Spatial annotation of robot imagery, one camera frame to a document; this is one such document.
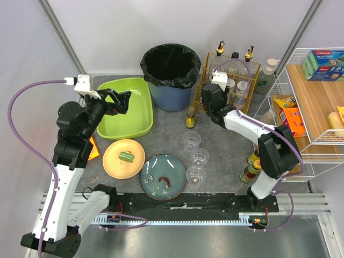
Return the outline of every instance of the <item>red label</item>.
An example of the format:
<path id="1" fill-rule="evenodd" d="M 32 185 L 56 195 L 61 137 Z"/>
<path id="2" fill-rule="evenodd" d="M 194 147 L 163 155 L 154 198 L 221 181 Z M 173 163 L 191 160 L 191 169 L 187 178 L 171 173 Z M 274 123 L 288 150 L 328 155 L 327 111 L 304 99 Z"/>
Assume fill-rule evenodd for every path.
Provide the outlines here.
<path id="1" fill-rule="evenodd" d="M 316 55 L 332 55 L 330 50 L 314 50 Z"/>
<path id="2" fill-rule="evenodd" d="M 321 66 L 319 71 L 327 71 L 330 69 L 330 66 Z"/>

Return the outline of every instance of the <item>gold cap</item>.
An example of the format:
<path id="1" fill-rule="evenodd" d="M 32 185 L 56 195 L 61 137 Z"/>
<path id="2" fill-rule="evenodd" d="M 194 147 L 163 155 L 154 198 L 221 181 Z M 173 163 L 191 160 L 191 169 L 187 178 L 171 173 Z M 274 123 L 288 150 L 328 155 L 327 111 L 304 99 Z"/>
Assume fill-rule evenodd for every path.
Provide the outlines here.
<path id="1" fill-rule="evenodd" d="M 221 41 L 220 44 L 219 44 L 219 46 L 218 46 L 217 49 L 216 49 L 216 54 L 217 54 L 217 56 L 221 56 L 222 53 L 225 51 L 225 50 L 224 50 L 224 46 L 225 46 L 225 42 L 224 42 L 224 41 Z"/>
<path id="2" fill-rule="evenodd" d="M 247 51 L 245 54 L 245 61 L 249 62 L 253 58 L 253 46 L 251 46 L 251 49 Z"/>

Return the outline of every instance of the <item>sponge package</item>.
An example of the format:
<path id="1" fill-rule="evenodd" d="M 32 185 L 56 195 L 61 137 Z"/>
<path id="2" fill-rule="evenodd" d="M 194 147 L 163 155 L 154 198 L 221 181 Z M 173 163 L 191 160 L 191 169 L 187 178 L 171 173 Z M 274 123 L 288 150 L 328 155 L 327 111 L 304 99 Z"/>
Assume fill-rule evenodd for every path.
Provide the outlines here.
<path id="1" fill-rule="evenodd" d="M 311 50 L 302 67 L 306 80 L 344 81 L 344 51 Z"/>

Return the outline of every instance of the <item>yellow wire basket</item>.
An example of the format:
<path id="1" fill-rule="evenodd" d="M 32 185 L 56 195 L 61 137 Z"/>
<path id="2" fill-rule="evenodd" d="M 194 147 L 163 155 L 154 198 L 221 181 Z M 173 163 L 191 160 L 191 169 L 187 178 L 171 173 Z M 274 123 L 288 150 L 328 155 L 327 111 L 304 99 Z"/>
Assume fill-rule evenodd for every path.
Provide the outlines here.
<path id="1" fill-rule="evenodd" d="M 197 111 L 202 111 L 205 112 L 206 111 L 206 105 L 202 103 L 201 100 L 201 93 L 202 93 L 202 87 L 203 85 L 210 83 L 209 77 L 212 76 L 212 71 L 216 68 L 214 67 L 214 60 L 215 58 L 217 58 L 216 54 L 214 53 L 208 53 L 205 63 L 204 63 L 204 67 L 203 67 L 203 72 L 202 75 L 200 77 L 199 83 L 198 83 L 198 87 L 197 87 L 197 91 L 195 94 L 195 97 L 193 99 L 193 106 L 195 107 L 195 109 Z M 220 63 L 224 63 L 227 60 L 231 59 L 230 56 L 227 55 L 222 55 L 221 57 L 221 61 Z M 256 82 L 257 82 L 257 78 L 258 78 L 258 74 L 260 71 L 260 64 L 259 63 L 255 63 L 255 62 L 248 62 L 246 63 L 248 64 L 249 68 L 250 68 L 250 73 L 251 73 L 251 83 L 249 84 L 249 92 L 248 95 L 246 97 L 246 102 L 245 100 L 244 103 L 245 105 L 242 107 L 241 111 L 245 114 L 247 114 L 250 102 L 251 102 L 251 98 L 252 98 L 252 94 L 253 94 L 253 90 L 254 87 L 256 86 Z M 238 74 L 231 74 L 229 73 L 228 69 L 229 68 L 233 68 L 234 70 L 237 71 L 243 71 L 246 70 L 246 67 L 244 66 L 243 63 L 239 62 L 239 61 L 233 61 L 233 62 L 229 62 L 225 65 L 223 65 L 218 71 L 223 71 L 227 73 L 228 78 L 231 78 L 235 81 L 235 88 L 234 91 L 232 93 L 230 93 L 230 97 L 229 99 L 229 104 L 235 106 L 235 93 L 237 91 L 237 83 L 240 81 L 248 81 L 248 74 L 243 74 L 243 76 L 238 75 Z"/>

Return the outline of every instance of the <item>white wire shelf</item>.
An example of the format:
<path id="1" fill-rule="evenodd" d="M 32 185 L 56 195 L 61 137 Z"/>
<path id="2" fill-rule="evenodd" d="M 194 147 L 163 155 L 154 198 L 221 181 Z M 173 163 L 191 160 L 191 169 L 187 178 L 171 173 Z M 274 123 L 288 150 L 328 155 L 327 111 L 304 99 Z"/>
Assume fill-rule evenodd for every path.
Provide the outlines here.
<path id="1" fill-rule="evenodd" d="M 297 48 L 289 59 L 288 65 L 301 65 L 307 58 L 309 51 L 313 49 L 344 50 L 344 48 Z M 275 84 L 270 89 L 254 116 L 255 119 L 258 119 L 263 115 L 263 113 L 267 111 L 265 109 L 268 107 L 265 102 L 268 102 L 269 107 L 273 111 L 274 123 L 278 126 L 281 124 L 278 114 L 280 109 L 276 109 L 278 106 L 273 100 L 276 96 L 273 95 L 295 96 L 307 131 L 307 137 L 295 138 L 302 159 L 306 164 L 306 172 L 304 175 L 289 177 L 287 182 L 306 182 L 315 177 L 311 164 L 328 163 L 337 166 L 338 164 L 344 163 L 344 151 L 340 146 L 344 145 L 344 130 L 328 129 L 324 130 L 318 137 L 312 138 L 311 133 L 309 133 L 309 121 L 305 119 L 304 110 L 302 109 L 302 106 L 300 106 L 299 96 L 297 96 L 295 92 L 286 67 L 282 70 Z"/>
<path id="2" fill-rule="evenodd" d="M 286 178 L 285 182 L 307 182 L 314 178 L 314 169 L 312 164 L 305 164 L 305 171 L 299 176 L 289 176 Z"/>

